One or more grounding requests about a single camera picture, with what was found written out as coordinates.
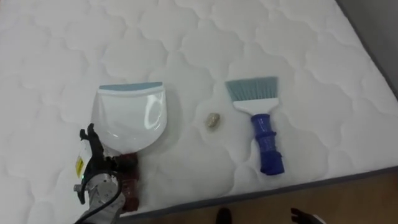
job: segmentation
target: brush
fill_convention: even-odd
[[[267,175],[285,172],[282,156],[276,150],[275,135],[269,113],[279,104],[278,78],[251,78],[225,83],[234,107],[250,114],[260,150],[260,171]]]

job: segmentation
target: gray bristles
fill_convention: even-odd
[[[250,78],[225,83],[232,101],[259,100],[278,97],[278,78]]]

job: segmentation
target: black shoe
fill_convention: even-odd
[[[218,210],[216,224],[232,224],[232,215],[228,208]]]

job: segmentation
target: floor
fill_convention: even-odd
[[[285,224],[290,207],[319,215],[328,224],[397,223],[398,174],[383,174],[363,180],[299,190],[286,194],[225,205],[234,224]],[[214,224],[220,207],[176,213],[139,224]]]

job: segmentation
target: blue plastic handle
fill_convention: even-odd
[[[260,171],[267,175],[283,174],[285,169],[282,163],[282,155],[276,151],[276,132],[271,128],[269,114],[256,114],[251,117],[251,122],[260,148]]]

